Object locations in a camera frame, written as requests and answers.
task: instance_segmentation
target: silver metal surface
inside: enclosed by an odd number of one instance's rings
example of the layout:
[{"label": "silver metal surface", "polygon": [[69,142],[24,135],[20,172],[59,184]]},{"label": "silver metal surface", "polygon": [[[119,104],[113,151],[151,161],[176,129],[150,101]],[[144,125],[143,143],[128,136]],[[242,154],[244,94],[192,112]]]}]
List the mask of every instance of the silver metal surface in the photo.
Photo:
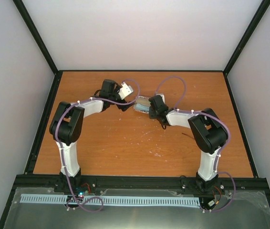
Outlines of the silver metal surface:
[{"label": "silver metal surface", "polygon": [[[20,203],[23,193],[48,192],[46,188],[18,189],[12,201],[17,203],[11,206],[5,229],[270,229],[270,208],[264,193],[259,191],[238,192],[231,205],[217,213],[184,207],[112,206],[105,206],[98,213],[88,213],[81,209],[66,211],[63,204]],[[168,191],[108,190],[105,193],[108,196],[173,197]],[[222,196],[219,208],[226,203],[226,197]]]}]

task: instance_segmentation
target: wooden surface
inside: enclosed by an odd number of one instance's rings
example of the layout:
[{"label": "wooden surface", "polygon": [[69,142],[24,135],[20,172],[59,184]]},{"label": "wooden surface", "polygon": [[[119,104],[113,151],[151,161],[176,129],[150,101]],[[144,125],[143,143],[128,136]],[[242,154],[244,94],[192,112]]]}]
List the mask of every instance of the wooden surface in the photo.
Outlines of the wooden surface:
[{"label": "wooden surface", "polygon": [[[87,99],[101,88],[104,79],[119,83],[123,79],[135,79],[140,84],[140,94],[152,96],[159,83],[171,75],[183,77],[187,84],[180,109],[211,107],[229,127],[232,139],[222,153],[219,171],[228,171],[234,177],[252,177],[222,73],[64,72],[34,173],[60,172],[59,150],[49,133],[49,124],[60,101]],[[129,101],[137,94],[134,83],[130,84],[135,93]],[[178,79],[170,79],[159,92],[165,94],[166,104],[173,107],[183,85]],[[132,107],[122,112],[115,105],[84,119],[77,152],[83,175],[195,176],[200,163],[200,150],[190,129],[169,126],[163,130],[147,114],[135,112]]]}]

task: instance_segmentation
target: red wire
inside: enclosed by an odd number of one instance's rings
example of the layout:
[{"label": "red wire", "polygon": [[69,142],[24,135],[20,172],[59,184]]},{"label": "red wire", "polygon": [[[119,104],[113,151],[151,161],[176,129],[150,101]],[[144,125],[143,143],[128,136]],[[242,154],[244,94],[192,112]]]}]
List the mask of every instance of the red wire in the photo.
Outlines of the red wire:
[{"label": "red wire", "polygon": [[88,193],[90,194],[91,193],[91,188],[89,187],[89,185],[87,183],[82,184],[81,187],[83,187],[85,185],[88,187]]},{"label": "red wire", "polygon": [[218,190],[218,192],[219,192],[219,194],[220,194],[220,198],[221,198],[222,194],[221,194],[220,189],[219,189],[218,187],[216,187],[216,186],[214,186],[214,188],[215,188],[216,190]]}]

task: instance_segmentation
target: scratch on table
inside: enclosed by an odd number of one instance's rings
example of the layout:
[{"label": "scratch on table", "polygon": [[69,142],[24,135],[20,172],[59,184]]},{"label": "scratch on table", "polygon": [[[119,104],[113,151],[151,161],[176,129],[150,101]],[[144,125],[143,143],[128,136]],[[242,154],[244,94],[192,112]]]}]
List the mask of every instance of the scratch on table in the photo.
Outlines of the scratch on table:
[{"label": "scratch on table", "polygon": [[148,131],[148,132],[146,132],[144,135],[142,135],[141,137],[143,137],[143,136],[145,136],[145,135],[147,135],[147,134],[149,134],[149,133],[151,133],[151,132],[154,132],[155,130],[151,130],[151,131]]}]

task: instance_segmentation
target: wire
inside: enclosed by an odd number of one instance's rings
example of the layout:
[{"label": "wire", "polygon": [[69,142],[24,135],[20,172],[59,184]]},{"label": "wire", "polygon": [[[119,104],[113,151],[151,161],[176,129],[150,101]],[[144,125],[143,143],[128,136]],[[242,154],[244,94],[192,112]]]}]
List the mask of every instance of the wire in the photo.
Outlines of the wire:
[{"label": "wire", "polygon": [[[77,197],[77,198],[76,198],[77,201],[79,201],[80,199],[84,199],[84,197]],[[87,204],[87,203],[90,202],[92,199],[100,199],[100,197],[91,197],[91,198],[87,199],[85,202],[81,203],[81,205]],[[73,199],[70,199],[70,200],[68,200],[68,201],[66,202],[66,207],[67,207],[67,208],[71,208],[71,207],[68,206],[68,204],[69,204],[70,202],[72,202],[72,201],[73,201]]]},{"label": "wire", "polygon": [[228,172],[218,172],[219,174],[226,174],[229,176],[229,178],[231,179],[231,182],[232,182],[232,185],[234,187],[234,193],[232,194],[232,197],[230,199],[230,201],[223,207],[217,209],[217,210],[213,210],[211,212],[219,212],[219,211],[222,211],[224,210],[225,208],[227,208],[229,205],[231,205],[231,202],[233,201],[234,197],[235,197],[235,194],[236,194],[236,183],[234,181],[234,178],[231,176],[231,174],[229,174]]},{"label": "wire", "polygon": [[[58,138],[58,132],[59,132],[59,128],[60,128],[60,125],[64,119],[64,117],[68,114],[68,112],[75,106],[79,105],[79,104],[83,104],[83,103],[86,103],[86,102],[89,102],[89,101],[92,101],[92,100],[103,100],[103,101],[108,101],[108,102],[111,102],[113,104],[117,104],[117,105],[129,105],[129,104],[132,104],[133,102],[135,102],[135,100],[139,97],[139,93],[140,93],[140,88],[139,88],[139,84],[135,81],[135,80],[132,80],[132,79],[126,79],[126,80],[123,80],[124,81],[132,81],[134,82],[137,87],[138,87],[138,94],[136,96],[136,98],[131,101],[131,102],[128,102],[128,103],[125,103],[125,104],[122,104],[122,103],[117,103],[117,102],[114,102],[114,101],[111,101],[111,100],[108,100],[108,99],[103,99],[103,98],[91,98],[91,99],[86,99],[84,101],[81,101],[79,103],[74,103],[72,104],[70,107],[68,107],[64,113],[62,114],[62,116],[60,117],[59,121],[58,121],[58,124],[57,124],[57,127],[55,129],[55,133],[54,133],[54,137],[55,137],[55,140],[59,143],[60,145],[60,153],[61,153],[61,159],[62,159],[62,165],[63,165],[63,168],[64,168],[64,171],[65,171],[65,175],[66,175],[66,179],[67,179],[67,184],[68,184],[68,187],[69,187],[69,190],[70,190],[70,193],[72,194],[72,197],[73,199],[75,200],[75,202],[78,204],[78,207],[82,208],[84,211],[87,211],[87,212],[91,212],[91,213],[95,213],[95,212],[99,212],[103,209],[103,206],[104,206],[104,202],[103,200],[100,198],[100,197],[92,197],[90,199],[87,199],[86,202],[84,203],[80,203],[78,200],[79,198],[77,198],[73,192],[73,188],[72,188],[72,185],[70,183],[70,179],[69,179],[69,176],[68,176],[68,170],[67,170],[67,167],[66,167],[66,162],[65,162],[65,158],[64,158],[64,150],[63,150],[63,144],[62,142],[60,141],[60,139]],[[100,200],[101,202],[101,207],[99,209],[97,209],[96,211],[91,211],[91,210],[88,210],[86,208],[83,207],[83,205],[85,205],[89,200],[91,199],[98,199]]]},{"label": "wire", "polygon": [[93,94],[94,96],[95,95],[97,95],[98,94],[98,92],[100,92],[101,90],[99,89],[99,90],[97,90],[97,91],[95,91],[95,93]]},{"label": "wire", "polygon": [[215,195],[215,192],[213,190],[212,190],[212,194],[213,194],[213,198],[215,199],[215,204],[217,204],[216,195]]},{"label": "wire", "polygon": [[186,83],[185,83],[185,80],[184,80],[183,78],[181,78],[181,77],[179,77],[179,76],[175,76],[175,75],[172,75],[172,76],[169,76],[169,77],[165,78],[165,79],[158,85],[158,87],[157,87],[157,89],[156,89],[156,91],[155,91],[155,95],[157,94],[157,92],[158,92],[160,86],[161,86],[164,82],[166,82],[167,80],[169,80],[169,79],[171,79],[171,78],[177,78],[177,79],[180,79],[180,80],[182,81],[183,85],[184,85],[184,91],[183,91],[183,94],[182,94],[182,96],[180,97],[180,99],[177,101],[177,103],[174,105],[174,109],[176,109],[176,108],[177,108],[177,105],[182,101],[182,99],[184,98],[184,96],[185,96],[185,94],[186,94]]},{"label": "wire", "polygon": [[91,193],[91,188],[87,183],[82,184],[81,187],[84,187],[85,185],[88,187],[88,193]]},{"label": "wire", "polygon": [[219,189],[218,187],[214,186],[214,188],[215,188],[216,190],[218,190],[218,192],[219,192],[219,194],[220,194],[220,198],[218,199],[218,202],[219,202],[219,201],[221,200],[222,193],[221,193],[221,191],[220,191],[220,189]]}]

